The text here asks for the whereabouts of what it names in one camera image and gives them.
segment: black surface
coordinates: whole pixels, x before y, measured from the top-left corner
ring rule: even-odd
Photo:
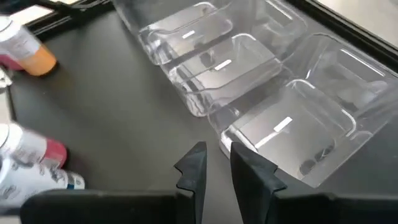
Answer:
[[[310,32],[322,28],[313,21],[308,25]],[[206,141],[203,223],[241,223],[229,161],[215,132],[206,118],[188,112],[163,71],[130,36],[111,12],[46,42],[60,70],[43,79],[14,79],[17,121],[69,146],[68,168],[100,190],[146,189],[197,141]],[[397,131],[398,125],[383,129],[319,189],[398,194]],[[276,174],[284,181],[285,173]]]
[[[200,224],[205,199],[206,161],[206,143],[198,142],[174,165],[180,175],[172,187],[166,181],[158,184],[161,190],[42,192],[23,204],[21,222]],[[167,176],[174,179],[174,172]]]

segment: plastic compartment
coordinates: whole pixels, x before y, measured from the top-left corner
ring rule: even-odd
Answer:
[[[398,111],[397,74],[325,34],[282,64],[209,120],[227,155],[239,141],[317,187]]]
[[[256,78],[244,76],[259,66],[273,67],[283,60],[307,27],[278,0],[189,3],[171,10],[171,16],[143,22],[135,20],[135,13],[146,9],[153,15],[165,4],[114,0],[123,21],[195,116],[208,114],[209,106],[220,97],[244,93]],[[167,5],[181,4],[173,0]]]

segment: plastic lid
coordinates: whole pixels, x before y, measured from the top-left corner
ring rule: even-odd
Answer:
[[[4,145],[7,140],[9,132],[8,124],[0,124],[0,147]]]
[[[0,16],[0,31],[6,29],[11,22],[12,20],[8,16]]]

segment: small dark object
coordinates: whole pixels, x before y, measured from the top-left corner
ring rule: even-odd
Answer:
[[[52,190],[21,208],[22,224],[200,224],[206,189],[205,142],[198,142],[174,167],[182,176],[174,189],[137,192]],[[161,189],[162,183],[156,186]]]
[[[310,171],[312,170],[312,168],[315,166],[315,164],[317,164],[317,163],[310,159],[304,161],[300,166],[300,173],[303,175],[309,174]]]

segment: divided plastic tray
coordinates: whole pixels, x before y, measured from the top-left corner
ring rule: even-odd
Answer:
[[[225,154],[241,142],[317,187],[396,114],[396,75],[342,40],[316,34],[259,86],[215,103],[209,120]]]
[[[220,98],[234,99],[254,87],[262,74],[251,70],[272,70],[307,28],[278,0],[113,2],[194,116],[206,116]],[[136,19],[137,13],[148,19]]]

